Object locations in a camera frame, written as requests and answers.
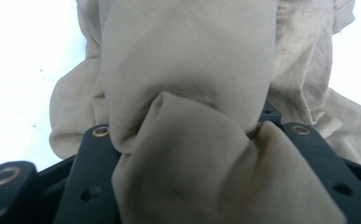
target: black bracket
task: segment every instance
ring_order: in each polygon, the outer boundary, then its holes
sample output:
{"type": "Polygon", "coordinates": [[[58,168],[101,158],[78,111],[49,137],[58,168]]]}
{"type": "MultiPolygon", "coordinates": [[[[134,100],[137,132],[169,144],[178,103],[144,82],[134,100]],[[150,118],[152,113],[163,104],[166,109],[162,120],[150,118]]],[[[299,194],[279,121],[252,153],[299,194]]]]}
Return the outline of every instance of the black bracket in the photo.
{"type": "MultiPolygon", "coordinates": [[[[280,127],[342,210],[361,223],[361,165],[338,157],[313,128],[288,123],[268,102],[259,121],[280,127]]],[[[107,125],[87,130],[76,156],[37,173],[27,161],[0,165],[0,223],[120,224],[111,175],[120,154],[107,125]]]]}

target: white surface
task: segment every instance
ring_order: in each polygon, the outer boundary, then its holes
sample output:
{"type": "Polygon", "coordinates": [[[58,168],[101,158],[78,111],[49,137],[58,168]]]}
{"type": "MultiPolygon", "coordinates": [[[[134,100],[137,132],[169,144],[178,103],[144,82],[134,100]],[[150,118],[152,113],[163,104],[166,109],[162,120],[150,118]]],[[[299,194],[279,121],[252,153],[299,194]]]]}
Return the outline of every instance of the white surface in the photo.
{"type": "Polygon", "coordinates": [[[333,36],[334,63],[330,87],[361,105],[361,1],[356,1],[355,21],[333,36]]]}
{"type": "Polygon", "coordinates": [[[84,56],[75,0],[0,1],[0,163],[59,159],[49,146],[49,98],[84,56]]]}
{"type": "MultiPolygon", "coordinates": [[[[361,1],[356,21],[334,36],[330,86],[361,104],[361,1]]],[[[0,163],[59,161],[49,147],[49,97],[84,58],[75,0],[0,1],[0,163]]]]}

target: metal ring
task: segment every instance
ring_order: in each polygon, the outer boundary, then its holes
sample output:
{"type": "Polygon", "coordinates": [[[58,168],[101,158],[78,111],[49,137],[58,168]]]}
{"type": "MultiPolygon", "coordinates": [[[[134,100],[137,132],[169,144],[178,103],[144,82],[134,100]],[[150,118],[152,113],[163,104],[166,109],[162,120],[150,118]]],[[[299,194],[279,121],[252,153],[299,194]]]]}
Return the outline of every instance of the metal ring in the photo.
{"type": "Polygon", "coordinates": [[[299,134],[303,134],[303,135],[307,135],[307,134],[310,134],[311,133],[311,130],[305,128],[305,127],[302,127],[302,126],[293,126],[291,128],[291,130],[294,132],[294,133],[299,133],[299,134]]]}
{"type": "Polygon", "coordinates": [[[106,136],[106,135],[108,135],[108,128],[107,128],[107,127],[97,128],[97,129],[93,130],[92,134],[93,134],[93,136],[95,136],[95,137],[103,137],[103,136],[106,136]]]}
{"type": "Polygon", "coordinates": [[[12,175],[9,177],[5,177],[5,178],[0,178],[0,185],[4,185],[6,183],[11,182],[13,179],[17,178],[20,174],[21,174],[21,168],[18,166],[9,166],[7,168],[4,168],[3,170],[0,171],[0,175],[7,173],[7,172],[12,172],[12,175]]]}

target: screw hole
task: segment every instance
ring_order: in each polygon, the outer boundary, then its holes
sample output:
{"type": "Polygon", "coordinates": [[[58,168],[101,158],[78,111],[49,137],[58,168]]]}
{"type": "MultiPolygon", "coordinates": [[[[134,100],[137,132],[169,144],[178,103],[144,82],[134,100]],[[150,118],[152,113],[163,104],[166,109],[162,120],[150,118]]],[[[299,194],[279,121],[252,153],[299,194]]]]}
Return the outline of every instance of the screw hole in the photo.
{"type": "Polygon", "coordinates": [[[108,128],[107,128],[107,127],[97,128],[97,129],[93,130],[92,134],[93,134],[93,136],[95,136],[95,137],[103,137],[103,136],[106,136],[106,135],[108,135],[108,128]]]}
{"type": "Polygon", "coordinates": [[[293,126],[292,128],[293,132],[294,133],[299,133],[299,134],[303,134],[303,135],[307,135],[307,134],[310,134],[311,131],[307,128],[304,128],[302,126],[293,126]]]}
{"type": "Polygon", "coordinates": [[[21,168],[17,166],[10,166],[0,171],[0,185],[11,182],[16,179],[21,173],[21,168]]]}
{"type": "Polygon", "coordinates": [[[80,194],[80,198],[84,203],[87,203],[99,197],[100,194],[101,189],[99,187],[90,187],[82,191],[82,193],[80,194]]]}
{"type": "Polygon", "coordinates": [[[332,187],[336,192],[341,193],[346,196],[353,195],[354,192],[351,188],[349,188],[347,185],[344,184],[336,184],[332,187]]]}

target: cloth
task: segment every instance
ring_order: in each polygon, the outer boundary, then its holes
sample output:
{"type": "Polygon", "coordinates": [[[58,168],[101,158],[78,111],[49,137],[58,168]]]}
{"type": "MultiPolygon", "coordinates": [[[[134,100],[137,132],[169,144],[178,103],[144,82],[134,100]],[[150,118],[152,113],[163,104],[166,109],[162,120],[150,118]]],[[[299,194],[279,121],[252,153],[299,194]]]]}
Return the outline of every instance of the cloth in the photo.
{"type": "Polygon", "coordinates": [[[284,122],[361,161],[338,142],[356,125],[327,87],[352,2],[79,0],[86,60],[52,94],[52,148],[72,156],[109,123],[124,223],[344,223],[297,149],[257,120],[268,94],[284,122]]]}

